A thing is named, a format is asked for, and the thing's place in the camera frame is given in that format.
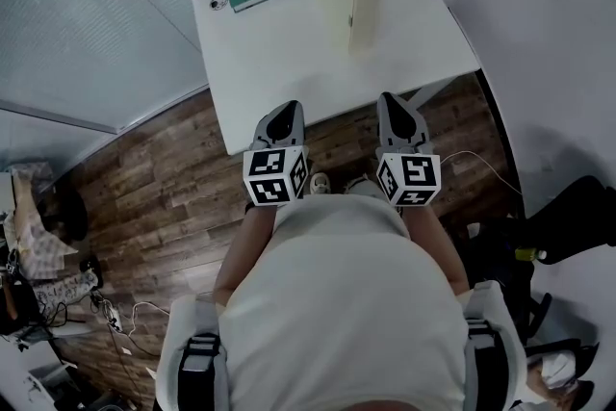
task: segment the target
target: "white table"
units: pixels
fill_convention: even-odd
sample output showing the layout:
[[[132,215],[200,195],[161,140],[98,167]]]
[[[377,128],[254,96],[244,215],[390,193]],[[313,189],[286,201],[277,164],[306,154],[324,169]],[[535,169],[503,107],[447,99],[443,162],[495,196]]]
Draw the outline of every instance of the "white table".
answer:
[[[229,154],[245,150],[257,122],[296,99],[306,124],[432,83],[428,96],[479,69],[442,0],[381,0],[373,47],[335,50],[318,0],[269,0],[241,13],[193,0],[203,61]]]

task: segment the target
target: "brown wood plank floor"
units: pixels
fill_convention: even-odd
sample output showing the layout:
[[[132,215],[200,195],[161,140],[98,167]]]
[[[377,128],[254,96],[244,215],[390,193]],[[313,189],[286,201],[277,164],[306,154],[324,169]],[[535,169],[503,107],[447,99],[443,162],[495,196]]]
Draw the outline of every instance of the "brown wood plank floor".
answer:
[[[468,149],[504,177],[499,134],[476,78],[458,78],[422,107],[441,157]],[[339,180],[372,171],[376,147],[375,106],[307,129],[315,167]],[[114,141],[73,169],[63,181],[77,188],[90,214],[90,249],[101,261],[102,293],[130,317],[136,301],[164,309],[186,293],[209,293],[220,262],[244,215],[242,155],[226,155],[209,91],[196,95]],[[433,203],[452,224],[513,211],[513,192],[477,158],[461,155],[443,165],[443,189]],[[115,335],[132,356],[120,365],[104,318],[90,301],[69,308],[74,320],[90,321],[93,334],[59,340],[61,355],[79,365],[95,386],[114,388],[151,409],[158,359]],[[122,319],[124,328],[131,328]],[[159,354],[167,317],[140,307],[133,338]]]

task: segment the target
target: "white shirt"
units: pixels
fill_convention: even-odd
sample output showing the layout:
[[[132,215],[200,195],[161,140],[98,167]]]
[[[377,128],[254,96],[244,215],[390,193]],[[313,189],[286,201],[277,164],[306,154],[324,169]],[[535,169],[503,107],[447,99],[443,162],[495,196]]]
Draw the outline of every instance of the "white shirt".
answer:
[[[219,328],[236,411],[462,409],[462,308],[378,199],[311,195],[283,208]]]

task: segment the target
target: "black and white cube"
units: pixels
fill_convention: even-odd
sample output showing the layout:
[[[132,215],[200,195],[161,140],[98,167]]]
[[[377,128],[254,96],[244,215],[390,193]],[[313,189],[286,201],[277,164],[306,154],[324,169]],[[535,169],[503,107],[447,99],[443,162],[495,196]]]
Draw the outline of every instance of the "black and white cube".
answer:
[[[255,205],[297,200],[308,177],[308,148],[297,145],[244,153],[244,183]]]
[[[434,154],[383,153],[378,182],[394,206],[425,206],[441,190],[441,160]]]

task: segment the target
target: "strap buckle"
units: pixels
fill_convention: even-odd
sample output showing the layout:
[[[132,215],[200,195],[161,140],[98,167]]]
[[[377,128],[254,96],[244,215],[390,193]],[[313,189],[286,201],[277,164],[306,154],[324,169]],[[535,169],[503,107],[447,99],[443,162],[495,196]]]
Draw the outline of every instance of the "strap buckle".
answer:
[[[218,334],[206,332],[189,339],[182,361],[180,371],[207,372],[214,358],[218,355],[220,337]]]

